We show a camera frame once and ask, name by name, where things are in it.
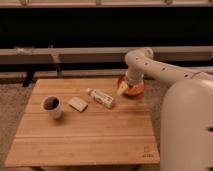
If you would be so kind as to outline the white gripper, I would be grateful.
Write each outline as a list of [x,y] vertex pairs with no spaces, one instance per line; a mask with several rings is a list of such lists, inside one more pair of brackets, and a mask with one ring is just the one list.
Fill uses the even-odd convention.
[[118,86],[117,94],[118,95],[124,94],[128,89],[128,85],[134,86],[134,85],[141,83],[143,81],[143,77],[144,77],[144,75],[142,73],[127,71],[125,74],[125,81],[127,83],[124,81],[121,82],[121,84]]

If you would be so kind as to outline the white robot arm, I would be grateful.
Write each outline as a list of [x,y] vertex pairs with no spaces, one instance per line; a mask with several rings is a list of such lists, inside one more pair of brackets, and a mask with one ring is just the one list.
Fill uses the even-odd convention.
[[213,75],[154,59],[145,47],[125,55],[124,83],[145,75],[169,86],[162,104],[160,171],[213,171]]

